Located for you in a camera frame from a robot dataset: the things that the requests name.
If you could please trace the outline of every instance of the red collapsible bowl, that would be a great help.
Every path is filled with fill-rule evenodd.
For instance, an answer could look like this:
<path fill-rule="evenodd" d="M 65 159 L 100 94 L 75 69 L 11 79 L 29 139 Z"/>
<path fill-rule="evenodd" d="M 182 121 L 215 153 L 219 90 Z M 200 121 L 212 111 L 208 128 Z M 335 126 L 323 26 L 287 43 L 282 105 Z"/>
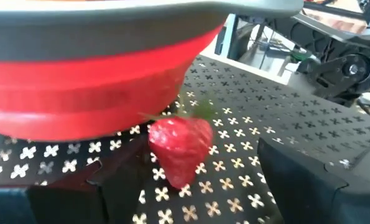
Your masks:
<path fill-rule="evenodd" d="M 0 2 L 0 133 L 103 136 L 177 97 L 230 12 L 292 16 L 303 0 Z"/>
<path fill-rule="evenodd" d="M 36 24 L 24 30 L 0 26 L 0 38 L 5 39 L 0 39 L 0 48 L 9 47 L 11 53 L 0 53 L 0 133 L 63 141 L 95 138 L 143 123 L 142 114 L 157 114 L 175 100 L 187 68 L 220 31 L 225 17 L 182 12 L 91 25 Z M 207 20 L 207 26 L 196 20 Z"/>

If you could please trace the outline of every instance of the strawberry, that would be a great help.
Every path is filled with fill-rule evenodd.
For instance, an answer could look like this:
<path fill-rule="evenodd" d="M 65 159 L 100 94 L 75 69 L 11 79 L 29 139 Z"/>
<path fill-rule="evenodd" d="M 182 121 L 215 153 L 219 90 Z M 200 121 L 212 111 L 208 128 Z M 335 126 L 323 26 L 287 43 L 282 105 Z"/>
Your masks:
<path fill-rule="evenodd" d="M 206 119 L 214 114 L 210 103 L 201 101 L 191 116 L 180 107 L 178 114 L 157 118 L 151 125 L 149 146 L 176 189 L 193 182 L 197 165 L 208 155 L 213 131 Z"/>

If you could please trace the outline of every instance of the black metal grate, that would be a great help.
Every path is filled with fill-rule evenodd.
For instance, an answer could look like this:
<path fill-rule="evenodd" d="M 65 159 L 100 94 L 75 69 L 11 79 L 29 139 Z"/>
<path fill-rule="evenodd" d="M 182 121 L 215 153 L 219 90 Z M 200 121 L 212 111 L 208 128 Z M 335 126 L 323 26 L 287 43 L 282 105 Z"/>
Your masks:
<path fill-rule="evenodd" d="M 153 177 L 139 197 L 134 223 L 263 223 L 264 207 L 274 200 L 255 150 L 261 136 L 344 168 L 370 147 L 369 116 L 206 57 L 194 61 L 182 93 L 186 110 L 205 98 L 218 110 L 211 156 L 199 165 L 195 183 L 178 192 L 152 155 Z M 146 131 L 143 125 L 65 143 L 0 135 L 0 184 L 51 183 Z"/>

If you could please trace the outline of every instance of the strawberry leaf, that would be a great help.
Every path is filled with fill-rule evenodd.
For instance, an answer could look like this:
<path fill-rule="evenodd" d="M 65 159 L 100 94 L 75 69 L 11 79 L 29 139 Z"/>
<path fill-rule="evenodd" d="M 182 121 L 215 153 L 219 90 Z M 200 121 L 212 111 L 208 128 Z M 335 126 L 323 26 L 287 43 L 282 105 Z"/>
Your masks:
<path fill-rule="evenodd" d="M 154 116 L 150 114 L 145 114 L 145 113 L 139 113 L 140 115 L 144 116 L 146 119 L 151 120 L 151 121 L 158 121 L 160 119 L 164 118 L 173 118 L 176 116 L 176 114 L 171 114 L 171 115 L 160 115 L 160 116 Z"/>
<path fill-rule="evenodd" d="M 185 109 L 184 109 L 185 103 L 183 102 L 183 96 L 184 95 L 179 94 L 179 99 L 178 99 L 179 107 L 177 111 L 178 116 L 187 116 L 187 114 L 185 113 Z"/>
<path fill-rule="evenodd" d="M 216 111 L 211 106 L 207 99 L 201 100 L 198 105 L 194 107 L 192 117 L 210 120 L 215 117 Z"/>

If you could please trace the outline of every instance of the black rubber edge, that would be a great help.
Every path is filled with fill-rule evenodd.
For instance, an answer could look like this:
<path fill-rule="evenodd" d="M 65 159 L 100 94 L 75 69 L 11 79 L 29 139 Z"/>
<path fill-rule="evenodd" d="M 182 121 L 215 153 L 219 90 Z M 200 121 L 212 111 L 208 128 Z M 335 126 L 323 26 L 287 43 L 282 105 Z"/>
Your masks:
<path fill-rule="evenodd" d="M 153 17 L 169 18 L 184 12 L 290 17 L 298 14 L 302 7 L 303 0 L 88 1 L 69 4 L 23 2 L 21 7 L 0 4 L 0 26 L 133 21 Z"/>
<path fill-rule="evenodd" d="M 219 27 L 227 14 L 192 11 L 121 21 L 108 16 L 61 24 L 4 24 L 0 61 L 73 60 L 155 49 L 203 35 Z"/>

